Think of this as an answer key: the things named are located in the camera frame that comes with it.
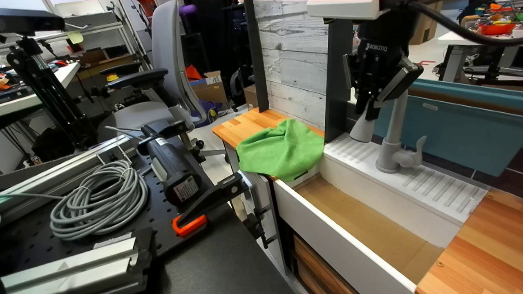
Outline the black post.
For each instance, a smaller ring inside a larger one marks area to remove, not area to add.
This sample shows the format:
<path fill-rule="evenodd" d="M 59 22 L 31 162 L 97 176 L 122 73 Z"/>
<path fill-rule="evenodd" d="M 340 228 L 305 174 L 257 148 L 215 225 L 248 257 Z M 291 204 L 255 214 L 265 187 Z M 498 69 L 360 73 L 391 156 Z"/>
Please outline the black post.
<path fill-rule="evenodd" d="M 349 19 L 328 19 L 327 22 L 325 143 L 333 141 L 346 131 L 351 90 L 347 87 L 344 56 L 353 52 L 353 22 Z"/>
<path fill-rule="evenodd" d="M 254 0 L 244 0 L 244 8 L 246 13 L 247 31 L 250 40 L 250 53 L 257 93 L 257 105 L 259 112 L 264 112 L 269 110 L 270 106 L 262 45 L 259 35 L 259 26 L 255 15 Z"/>

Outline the grey office chair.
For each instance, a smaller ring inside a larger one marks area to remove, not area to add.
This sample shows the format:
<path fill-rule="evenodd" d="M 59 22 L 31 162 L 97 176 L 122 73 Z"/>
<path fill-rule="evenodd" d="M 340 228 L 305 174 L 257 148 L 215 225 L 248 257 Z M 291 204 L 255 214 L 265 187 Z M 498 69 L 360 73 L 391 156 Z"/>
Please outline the grey office chair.
<path fill-rule="evenodd" d="M 183 122 L 189 131 L 206 121 L 207 112 L 186 75 L 179 8 L 177 0 L 169 0 L 153 12 L 153 68 L 118 75 L 107 84 L 108 89 L 115 91 L 126 87 L 153 91 L 158 100 L 127 106 L 105 118 L 97 129 L 99 142 L 117 136 L 120 129 L 138 131 L 142 125 L 157 121 Z"/>

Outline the cardboard box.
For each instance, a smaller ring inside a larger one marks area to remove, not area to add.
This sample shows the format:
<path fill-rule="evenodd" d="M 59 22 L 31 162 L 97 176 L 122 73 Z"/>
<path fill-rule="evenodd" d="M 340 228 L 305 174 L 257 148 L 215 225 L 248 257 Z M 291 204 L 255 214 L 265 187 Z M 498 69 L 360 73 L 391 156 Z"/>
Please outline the cardboard box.
<path fill-rule="evenodd" d="M 220 71 L 208 72 L 205 78 L 190 81 L 189 84 L 198 99 L 206 102 L 228 102 Z"/>

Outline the green cloth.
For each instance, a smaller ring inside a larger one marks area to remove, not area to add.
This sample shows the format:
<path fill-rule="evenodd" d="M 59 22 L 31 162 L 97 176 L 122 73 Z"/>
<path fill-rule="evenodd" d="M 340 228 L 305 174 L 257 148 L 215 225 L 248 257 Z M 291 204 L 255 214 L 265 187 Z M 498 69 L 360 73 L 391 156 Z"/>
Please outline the green cloth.
<path fill-rule="evenodd" d="M 235 149 L 242 171 L 291 182 L 319 162 L 324 138 L 301 121 L 286 119 L 249 136 Z"/>

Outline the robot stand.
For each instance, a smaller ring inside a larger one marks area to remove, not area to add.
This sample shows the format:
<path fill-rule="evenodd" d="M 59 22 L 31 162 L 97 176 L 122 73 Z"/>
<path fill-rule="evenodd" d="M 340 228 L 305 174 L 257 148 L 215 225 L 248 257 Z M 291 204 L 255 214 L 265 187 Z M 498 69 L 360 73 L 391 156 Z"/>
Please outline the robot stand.
<path fill-rule="evenodd" d="M 228 202 L 176 235 L 172 220 L 216 185 L 183 122 L 159 131 L 201 175 L 182 207 L 165 198 L 142 140 L 120 131 L 0 192 L 0 294 L 293 292 Z"/>

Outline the grey faucet lever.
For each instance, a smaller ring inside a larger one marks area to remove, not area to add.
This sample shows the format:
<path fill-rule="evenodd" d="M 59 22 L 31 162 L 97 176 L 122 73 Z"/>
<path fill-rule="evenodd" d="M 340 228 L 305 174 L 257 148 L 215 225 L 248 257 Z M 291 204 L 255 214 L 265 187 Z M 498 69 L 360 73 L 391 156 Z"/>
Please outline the grey faucet lever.
<path fill-rule="evenodd" d="M 422 163 L 422 150 L 426 142 L 427 136 L 422 136 L 416 142 L 416 151 L 400 150 L 397 153 L 396 161 L 402 167 L 417 167 Z"/>

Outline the black clamp with orange pad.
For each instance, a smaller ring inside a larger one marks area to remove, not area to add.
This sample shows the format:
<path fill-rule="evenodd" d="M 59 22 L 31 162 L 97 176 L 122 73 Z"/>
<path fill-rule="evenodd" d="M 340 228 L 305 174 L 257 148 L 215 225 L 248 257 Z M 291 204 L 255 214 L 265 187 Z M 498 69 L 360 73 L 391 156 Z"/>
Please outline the black clamp with orange pad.
<path fill-rule="evenodd" d="M 244 176 L 239 171 L 222 179 L 203 195 L 194 200 L 187 209 L 172 220 L 176 236 L 186 238 L 207 225 L 207 214 L 224 205 L 236 196 L 249 190 Z"/>

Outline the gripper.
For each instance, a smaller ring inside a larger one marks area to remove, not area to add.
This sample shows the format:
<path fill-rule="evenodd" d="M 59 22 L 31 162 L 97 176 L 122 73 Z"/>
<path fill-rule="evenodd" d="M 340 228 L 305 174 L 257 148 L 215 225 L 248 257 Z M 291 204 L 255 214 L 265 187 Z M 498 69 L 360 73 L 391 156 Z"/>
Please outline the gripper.
<path fill-rule="evenodd" d="M 407 56 L 411 39 L 411 18 L 381 16 L 361 22 L 358 26 L 357 54 L 344 54 L 342 65 L 348 90 L 355 91 L 355 113 L 366 120 L 377 115 L 365 115 L 368 106 L 379 109 L 390 100 L 398 99 L 424 72 L 424 67 Z"/>

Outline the white table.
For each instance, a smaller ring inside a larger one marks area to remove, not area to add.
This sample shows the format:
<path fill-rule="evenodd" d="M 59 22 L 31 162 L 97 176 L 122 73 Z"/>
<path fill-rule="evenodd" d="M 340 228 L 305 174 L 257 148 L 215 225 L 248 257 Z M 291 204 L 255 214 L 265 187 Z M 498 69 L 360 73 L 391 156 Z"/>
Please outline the white table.
<path fill-rule="evenodd" d="M 54 72 L 56 78 L 62 86 L 67 87 L 73 77 L 80 69 L 80 62 L 71 63 Z M 42 106 L 42 103 L 36 94 L 28 95 L 22 98 L 0 104 L 0 117 L 7 116 L 17 111 L 26 110 L 35 106 Z"/>

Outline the grey faucet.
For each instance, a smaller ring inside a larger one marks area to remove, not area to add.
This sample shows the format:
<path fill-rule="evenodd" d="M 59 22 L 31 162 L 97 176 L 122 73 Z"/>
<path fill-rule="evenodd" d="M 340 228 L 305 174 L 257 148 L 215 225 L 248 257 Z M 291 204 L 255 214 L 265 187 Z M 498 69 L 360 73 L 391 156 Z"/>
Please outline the grey faucet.
<path fill-rule="evenodd" d="M 379 156 L 375 164 L 376 168 L 383 173 L 396 173 L 402 167 L 396 161 L 396 156 L 398 151 L 403 150 L 401 148 L 401 135 L 407 109 L 407 101 L 408 91 L 405 91 L 393 104 L 387 135 L 382 141 Z M 364 111 L 365 115 L 369 109 L 370 106 L 368 106 Z M 350 138 L 355 141 L 367 143 L 371 141 L 373 132 L 374 121 L 367 121 L 363 116 L 360 116 L 349 135 Z"/>

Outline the orange bowl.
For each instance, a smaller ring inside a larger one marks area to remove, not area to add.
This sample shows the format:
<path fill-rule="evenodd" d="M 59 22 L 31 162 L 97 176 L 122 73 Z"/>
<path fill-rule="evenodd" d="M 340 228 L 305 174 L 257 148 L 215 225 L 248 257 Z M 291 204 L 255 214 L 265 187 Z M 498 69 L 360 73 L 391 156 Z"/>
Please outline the orange bowl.
<path fill-rule="evenodd" d="M 516 22 L 480 23 L 478 32 L 484 36 L 510 35 L 517 25 Z"/>

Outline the metal shelf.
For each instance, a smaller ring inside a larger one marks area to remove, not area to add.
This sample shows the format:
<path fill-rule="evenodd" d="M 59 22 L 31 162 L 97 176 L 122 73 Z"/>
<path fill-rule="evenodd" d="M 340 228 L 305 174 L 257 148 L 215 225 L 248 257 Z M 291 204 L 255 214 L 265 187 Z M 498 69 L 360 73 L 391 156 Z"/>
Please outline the metal shelf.
<path fill-rule="evenodd" d="M 32 38 L 36 41 L 45 40 L 54 48 L 54 43 L 70 39 L 69 32 L 78 32 L 82 35 L 81 45 L 84 50 L 96 48 L 111 48 L 125 45 L 127 52 L 136 54 L 139 49 L 137 42 L 132 37 L 129 24 L 124 17 L 113 12 L 95 13 L 82 16 L 65 18 L 65 31 L 37 32 Z"/>

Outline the small black clamp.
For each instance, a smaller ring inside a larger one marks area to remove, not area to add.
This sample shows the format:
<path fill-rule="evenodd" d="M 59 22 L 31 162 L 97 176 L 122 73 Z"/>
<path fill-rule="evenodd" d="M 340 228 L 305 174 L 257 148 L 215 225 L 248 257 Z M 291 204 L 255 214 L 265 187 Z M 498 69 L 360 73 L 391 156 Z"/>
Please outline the small black clamp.
<path fill-rule="evenodd" d="M 267 238 L 262 224 L 262 216 L 271 209 L 271 205 L 266 205 L 260 209 L 254 209 L 253 213 L 247 214 L 247 218 L 242 221 L 243 225 L 248 229 L 255 240 L 260 238 L 264 249 L 269 249 L 269 244 L 278 239 L 277 233 Z"/>

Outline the teal panel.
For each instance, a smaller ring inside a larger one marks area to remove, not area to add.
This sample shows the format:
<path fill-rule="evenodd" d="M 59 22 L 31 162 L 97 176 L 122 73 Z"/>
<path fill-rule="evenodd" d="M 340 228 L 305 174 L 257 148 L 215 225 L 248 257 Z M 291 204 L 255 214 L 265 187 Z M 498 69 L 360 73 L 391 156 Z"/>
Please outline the teal panel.
<path fill-rule="evenodd" d="M 419 79 L 408 90 L 401 142 L 499 176 L 523 148 L 523 91 Z"/>

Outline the white desk with clutter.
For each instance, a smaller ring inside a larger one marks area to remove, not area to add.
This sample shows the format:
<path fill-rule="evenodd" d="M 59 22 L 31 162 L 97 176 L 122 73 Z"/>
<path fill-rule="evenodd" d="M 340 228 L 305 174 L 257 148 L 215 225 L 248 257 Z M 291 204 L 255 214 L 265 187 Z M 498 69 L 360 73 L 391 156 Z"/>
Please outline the white desk with clutter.
<path fill-rule="evenodd" d="M 451 62 L 450 71 L 439 76 L 439 80 L 450 81 L 454 78 L 455 81 L 463 74 L 463 67 L 465 67 L 465 60 L 467 54 L 472 52 L 472 48 L 479 47 L 480 49 L 487 49 L 485 45 L 476 44 L 454 32 L 448 32 L 438 38 L 438 43 L 447 45 L 447 51 L 443 63 Z M 512 47 L 497 47 L 493 46 L 493 59 L 489 66 L 474 66 L 477 69 L 492 69 L 490 75 L 505 74 L 516 75 L 518 78 L 523 78 L 523 67 L 512 67 L 519 48 L 523 45 Z"/>

